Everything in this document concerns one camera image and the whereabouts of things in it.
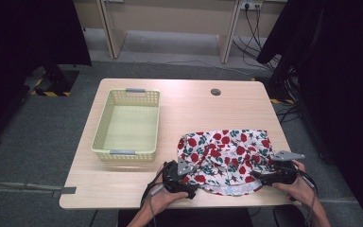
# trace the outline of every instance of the red and white cloth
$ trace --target red and white cloth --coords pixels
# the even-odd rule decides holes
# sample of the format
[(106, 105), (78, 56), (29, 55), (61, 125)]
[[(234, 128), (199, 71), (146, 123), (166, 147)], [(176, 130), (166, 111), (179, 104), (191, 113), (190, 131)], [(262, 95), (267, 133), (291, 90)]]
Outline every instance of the red and white cloth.
[(218, 195), (240, 196), (259, 190), (255, 170), (271, 171), (272, 145), (266, 131), (232, 130), (184, 135), (178, 156), (195, 169), (183, 179)]

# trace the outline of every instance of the electrical outlet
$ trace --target electrical outlet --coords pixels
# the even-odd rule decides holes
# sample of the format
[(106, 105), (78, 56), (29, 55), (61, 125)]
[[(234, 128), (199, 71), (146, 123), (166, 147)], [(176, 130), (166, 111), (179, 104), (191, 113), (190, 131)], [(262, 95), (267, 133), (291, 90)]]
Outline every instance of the electrical outlet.
[(240, 8), (246, 10), (246, 4), (249, 4), (249, 10), (261, 9), (263, 0), (241, 0)]

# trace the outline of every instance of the strawberry print fabric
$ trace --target strawberry print fabric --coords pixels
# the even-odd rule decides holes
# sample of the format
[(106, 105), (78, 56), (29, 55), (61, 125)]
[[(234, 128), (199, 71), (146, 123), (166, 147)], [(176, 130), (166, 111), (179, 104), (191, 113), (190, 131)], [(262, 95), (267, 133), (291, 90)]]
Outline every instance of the strawberry print fabric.
[(259, 190), (261, 182), (251, 172), (271, 171), (273, 154), (267, 132), (261, 130), (189, 133), (178, 144), (179, 157), (194, 167), (183, 181), (224, 196)]

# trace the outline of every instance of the light green basket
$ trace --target light green basket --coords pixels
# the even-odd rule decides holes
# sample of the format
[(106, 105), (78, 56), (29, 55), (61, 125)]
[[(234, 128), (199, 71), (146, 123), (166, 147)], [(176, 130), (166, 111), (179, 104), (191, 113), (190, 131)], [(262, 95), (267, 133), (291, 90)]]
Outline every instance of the light green basket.
[(154, 161), (159, 110), (158, 90), (110, 90), (92, 151), (102, 161)]

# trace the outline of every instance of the gray carpet floor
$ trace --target gray carpet floor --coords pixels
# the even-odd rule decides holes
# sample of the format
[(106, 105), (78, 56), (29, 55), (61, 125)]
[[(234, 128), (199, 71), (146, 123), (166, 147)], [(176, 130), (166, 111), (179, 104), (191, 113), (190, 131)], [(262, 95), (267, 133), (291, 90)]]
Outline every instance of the gray carpet floor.
[[(79, 71), (68, 97), (28, 96), (0, 135), (0, 183), (64, 186), (99, 82), (104, 78), (251, 80), (269, 77), (265, 70), (94, 61), (93, 67), (64, 65)], [(37, 78), (27, 80), (35, 84)], [(273, 104), (275, 112), (287, 108)], [(326, 165), (314, 148), (301, 118), (282, 124), (292, 151), (303, 153), (307, 171), (317, 182), (333, 226), (363, 226), (363, 210), (336, 166)], [(64, 210), (52, 190), (0, 184), (0, 226), (89, 226), (94, 210)], [(272, 207), (251, 207), (254, 226), (276, 226)], [(115, 226), (116, 210), (101, 210), (94, 226)]]

